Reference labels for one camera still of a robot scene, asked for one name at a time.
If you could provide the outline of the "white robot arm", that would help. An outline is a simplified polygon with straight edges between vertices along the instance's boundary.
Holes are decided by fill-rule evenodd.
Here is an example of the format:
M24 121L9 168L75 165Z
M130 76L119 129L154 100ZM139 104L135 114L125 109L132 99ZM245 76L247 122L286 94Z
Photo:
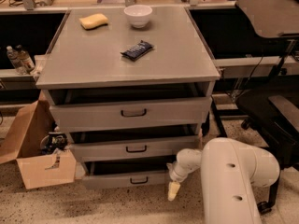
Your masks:
M201 172L205 224L262 224L252 188L275 184L280 173L269 151L230 138L214 138L201 150L184 148L167 167L170 201L189 174Z

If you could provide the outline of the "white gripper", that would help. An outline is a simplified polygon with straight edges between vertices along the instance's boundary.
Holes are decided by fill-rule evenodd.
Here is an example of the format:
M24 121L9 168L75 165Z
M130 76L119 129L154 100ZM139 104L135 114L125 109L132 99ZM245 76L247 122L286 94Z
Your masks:
M168 185L168 200L174 201L180 184L189 174L201 166L202 152L199 149L184 148L177 153L176 160L168 163L169 176L172 182Z

